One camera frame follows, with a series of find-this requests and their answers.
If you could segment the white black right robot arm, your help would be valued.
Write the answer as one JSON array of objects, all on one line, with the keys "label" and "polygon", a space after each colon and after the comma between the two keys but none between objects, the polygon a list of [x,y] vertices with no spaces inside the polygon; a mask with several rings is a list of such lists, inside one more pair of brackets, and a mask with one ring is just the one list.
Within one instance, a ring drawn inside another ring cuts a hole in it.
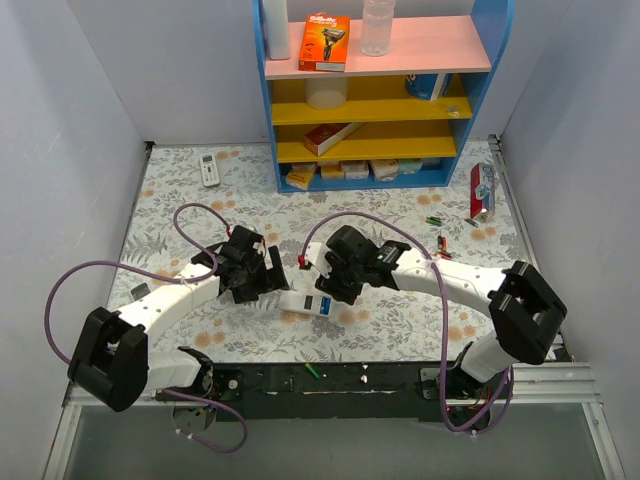
[{"label": "white black right robot arm", "polygon": [[300,261],[319,277],[315,286],[353,304],[364,285],[438,295],[489,317],[490,333],[472,341],[437,382],[456,398],[475,397],[515,363],[542,364],[567,308],[539,271],[517,261],[506,269],[445,260],[431,263],[415,247],[388,240],[376,245],[350,226],[327,242],[306,246]]}]

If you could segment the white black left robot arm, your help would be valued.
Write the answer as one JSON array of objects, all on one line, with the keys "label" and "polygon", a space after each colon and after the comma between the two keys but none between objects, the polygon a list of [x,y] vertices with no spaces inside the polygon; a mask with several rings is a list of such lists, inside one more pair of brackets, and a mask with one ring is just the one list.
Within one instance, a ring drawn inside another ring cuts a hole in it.
[{"label": "white black left robot arm", "polygon": [[224,242],[195,255],[168,284],[116,311],[99,307],[84,323],[68,378],[115,412],[145,392],[173,389],[193,400],[216,393],[214,364],[202,352],[153,346],[202,304],[229,293],[236,304],[287,288],[280,252],[262,235],[235,227]]}]

